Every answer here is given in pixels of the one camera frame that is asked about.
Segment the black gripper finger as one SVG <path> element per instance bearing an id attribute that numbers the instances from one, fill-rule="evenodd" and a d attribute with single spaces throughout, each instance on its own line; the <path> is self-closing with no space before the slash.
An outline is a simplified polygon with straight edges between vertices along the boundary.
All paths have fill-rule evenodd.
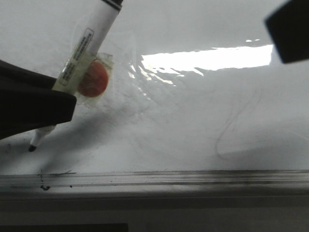
<path id="1" fill-rule="evenodd" d="M 309 2 L 289 0 L 265 19 L 282 63 L 309 58 Z"/>
<path id="2" fill-rule="evenodd" d="M 71 121 L 77 99 L 52 90 L 56 79 L 0 62 L 1 139 Z"/>

